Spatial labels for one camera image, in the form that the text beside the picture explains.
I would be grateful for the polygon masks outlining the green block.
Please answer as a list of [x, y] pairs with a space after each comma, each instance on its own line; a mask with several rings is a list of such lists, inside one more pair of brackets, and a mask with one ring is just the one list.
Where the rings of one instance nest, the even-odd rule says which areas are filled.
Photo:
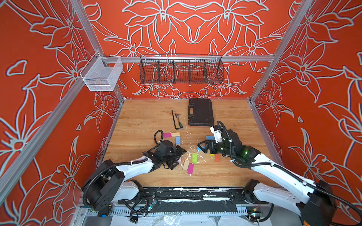
[[198, 155], [196, 153], [192, 154], [192, 163], [197, 164], [198, 163]]

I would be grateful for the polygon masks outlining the black plastic tool case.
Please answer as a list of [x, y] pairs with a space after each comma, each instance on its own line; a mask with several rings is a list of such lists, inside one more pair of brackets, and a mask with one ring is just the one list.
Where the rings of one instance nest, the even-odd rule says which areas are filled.
[[214, 126], [213, 104], [210, 99], [189, 99], [188, 124], [189, 126]]

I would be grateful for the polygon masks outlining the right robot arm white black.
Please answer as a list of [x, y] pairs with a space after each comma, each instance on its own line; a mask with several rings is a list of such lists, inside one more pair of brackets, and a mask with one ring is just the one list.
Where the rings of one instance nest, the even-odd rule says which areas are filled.
[[330, 184], [304, 178], [277, 164], [259, 150], [243, 145], [237, 133], [226, 129], [221, 121], [212, 126], [210, 131], [214, 139], [198, 143], [204, 153], [229, 157], [235, 166], [258, 172], [281, 186], [272, 188], [252, 179], [243, 190], [247, 203], [269, 202], [297, 214], [310, 226], [336, 226], [333, 218], [337, 202], [345, 204], [358, 216], [362, 215], [357, 206], [334, 195]]

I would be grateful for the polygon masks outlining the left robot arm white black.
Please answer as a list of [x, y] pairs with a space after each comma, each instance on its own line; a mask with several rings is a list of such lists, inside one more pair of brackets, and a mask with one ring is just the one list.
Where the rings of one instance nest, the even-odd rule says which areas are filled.
[[136, 176], [148, 174], [163, 167], [173, 170], [179, 165], [186, 150], [163, 137], [156, 145], [143, 152], [142, 157], [123, 163], [104, 161], [82, 185], [82, 203], [85, 207], [107, 216], [114, 204], [123, 204], [131, 215], [149, 211], [151, 197], [144, 195], [144, 188]]

